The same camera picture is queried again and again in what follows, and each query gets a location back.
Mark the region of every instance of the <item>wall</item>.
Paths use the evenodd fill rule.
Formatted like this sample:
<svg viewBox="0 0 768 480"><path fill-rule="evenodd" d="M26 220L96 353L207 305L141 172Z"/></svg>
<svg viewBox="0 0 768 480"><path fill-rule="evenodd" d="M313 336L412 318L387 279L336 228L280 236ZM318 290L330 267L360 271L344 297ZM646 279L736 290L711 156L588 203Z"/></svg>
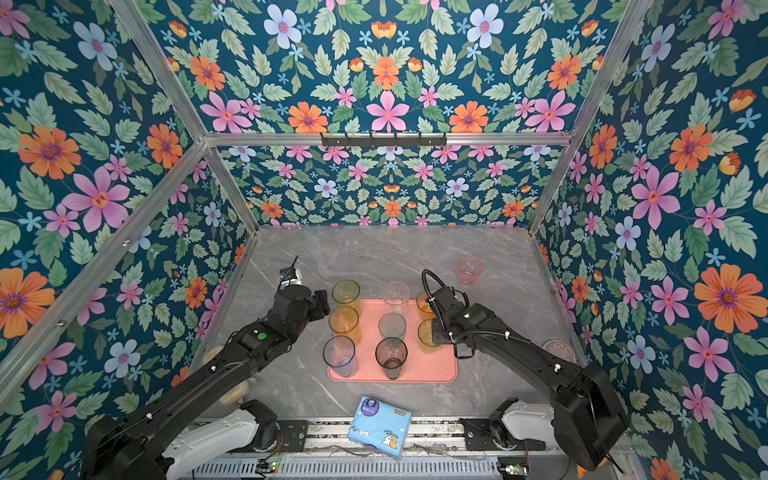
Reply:
<svg viewBox="0 0 768 480"><path fill-rule="evenodd" d="M538 232L656 480L768 475L766 12L652 11Z"/></svg>

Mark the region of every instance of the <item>light blue flower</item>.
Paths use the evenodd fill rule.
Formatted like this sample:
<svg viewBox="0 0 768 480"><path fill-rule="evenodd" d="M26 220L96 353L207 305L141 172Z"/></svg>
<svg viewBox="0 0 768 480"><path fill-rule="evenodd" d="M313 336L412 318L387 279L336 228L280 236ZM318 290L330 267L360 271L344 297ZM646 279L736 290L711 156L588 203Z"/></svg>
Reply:
<svg viewBox="0 0 768 480"><path fill-rule="evenodd" d="M21 265L22 270L26 270L30 263L37 263L38 261L32 258L35 254L34 250L29 250L27 253L23 253L21 250L13 250L13 254L16 260L11 262L11 266Z"/></svg>
<svg viewBox="0 0 768 480"><path fill-rule="evenodd" d="M32 212L27 212L27 217L22 218L18 221L19 225L26 225L27 231L31 232L35 228L40 228L40 220L42 220L43 217L34 217L32 215Z"/></svg>

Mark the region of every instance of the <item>metal bar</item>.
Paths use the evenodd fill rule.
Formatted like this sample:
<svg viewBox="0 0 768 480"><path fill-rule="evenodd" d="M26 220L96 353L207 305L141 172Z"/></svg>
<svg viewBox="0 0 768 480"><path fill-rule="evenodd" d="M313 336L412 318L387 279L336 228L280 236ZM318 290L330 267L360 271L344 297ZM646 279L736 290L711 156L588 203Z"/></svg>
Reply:
<svg viewBox="0 0 768 480"><path fill-rule="evenodd" d="M323 138L328 140L346 141L347 138L354 141L391 139L392 144L397 144L394 134L260 134L257 132L243 132L241 134L211 133L205 135L205 141L211 147L231 147L233 145L258 146L285 146L285 145L309 145L310 147L323 146ZM397 134L397 139L413 142L419 138L419 134ZM422 135L422 144L426 145L427 135ZM551 145L565 146L571 143L572 135L566 132L515 132L493 134L446 134L447 145Z"/></svg>
<svg viewBox="0 0 768 480"><path fill-rule="evenodd" d="M546 215L552 201L557 196L558 189L568 173L568 165L576 158L578 149L581 148L581 144L584 142L584 137L587 135L590 125L592 125L600 103L602 103L603 97L607 94L608 88L611 87L611 83L616 76L621 62L624 61L624 56L629 50L634 35L642 25L643 18L645 18L645 14L653 3L654 0L630 0L627 9L624 10L624 16L616 27L616 33L614 33L611 44L608 45L608 50L605 52L603 65L595 76L587 97L584 99L584 103L581 104L581 110L579 110L574 127L571 130L573 141L560 155L557 165L554 166L554 170L549 176L547 186L541 192L536 215L528 225L528 229L531 232L535 232L538 226L541 225L544 215Z"/></svg>
<svg viewBox="0 0 768 480"><path fill-rule="evenodd" d="M221 153L219 153L218 149L209 147L205 158L210 169L214 171L214 176L219 180L221 190L226 194L227 198L230 199L232 207L237 212L237 215L240 216L240 221L245 224L248 233L251 235L255 234L256 231L259 230L259 226L256 223L256 219L253 218L250 208L248 208L245 197L243 197L243 192L240 190L240 187L237 186L237 183L235 183L232 173L224 163Z"/></svg>
<svg viewBox="0 0 768 480"><path fill-rule="evenodd" d="M149 69L152 70L157 84L170 100L176 113L178 114L184 126L187 128L192 139L200 142L206 134L205 125L197 114L197 110L192 105L184 88L167 60L167 55L163 48L157 42L149 24L141 10L136 5L135 0L112 0L112 8L118 14L120 21L123 22L125 29L136 44L144 61L147 62Z"/></svg>
<svg viewBox="0 0 768 480"><path fill-rule="evenodd" d="M40 359L56 345L69 323L93 297L96 289L120 263L131 242L162 210L181 182L192 174L203 156L205 146L194 143L141 205L118 228L94 258L78 273L48 311L24 335L0 363L0 411L40 363Z"/></svg>

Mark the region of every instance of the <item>floral wallpaper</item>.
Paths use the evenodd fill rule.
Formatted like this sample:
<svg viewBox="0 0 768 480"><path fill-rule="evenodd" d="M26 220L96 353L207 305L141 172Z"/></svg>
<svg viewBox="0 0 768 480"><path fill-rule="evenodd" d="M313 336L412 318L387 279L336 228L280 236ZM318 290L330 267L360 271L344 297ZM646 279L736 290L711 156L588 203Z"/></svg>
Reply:
<svg viewBox="0 0 768 480"><path fill-rule="evenodd" d="M2 0L0 77L1 359L190 140L103 2Z"/></svg>
<svg viewBox="0 0 768 480"><path fill-rule="evenodd" d="M0 416L0 478L79 478L91 425L186 378L246 241L201 161Z"/></svg>
<svg viewBox="0 0 768 480"><path fill-rule="evenodd" d="M654 480L768 477L768 2L665 2L538 231Z"/></svg>

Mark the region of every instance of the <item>plastic cup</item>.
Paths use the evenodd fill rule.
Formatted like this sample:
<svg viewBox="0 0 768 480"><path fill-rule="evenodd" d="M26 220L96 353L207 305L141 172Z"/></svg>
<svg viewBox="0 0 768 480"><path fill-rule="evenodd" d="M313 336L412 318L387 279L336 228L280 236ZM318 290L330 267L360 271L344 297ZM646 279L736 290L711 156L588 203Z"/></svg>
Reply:
<svg viewBox="0 0 768 480"><path fill-rule="evenodd" d="M334 336L323 347L323 360L336 373L349 377L357 373L355 343L347 336Z"/></svg>
<svg viewBox="0 0 768 480"><path fill-rule="evenodd" d="M334 336L348 336L355 345L360 344L362 339L360 316L351 306L340 306L333 310L328 317L328 326L331 327Z"/></svg>
<svg viewBox="0 0 768 480"><path fill-rule="evenodd" d="M376 361L391 380L400 376L407 358L408 347L397 337L387 337L376 346Z"/></svg>
<svg viewBox="0 0 768 480"><path fill-rule="evenodd" d="M382 288L382 300L391 311L405 315L408 311L408 301L411 298L411 289L403 282L389 282Z"/></svg>
<svg viewBox="0 0 768 480"><path fill-rule="evenodd" d="M482 260L472 255L463 257L458 261L456 277L463 286L474 286L480 280L483 271Z"/></svg>
<svg viewBox="0 0 768 480"><path fill-rule="evenodd" d="M399 313L385 313L379 320L379 333L382 337L396 336L403 339L406 336L406 318Z"/></svg>

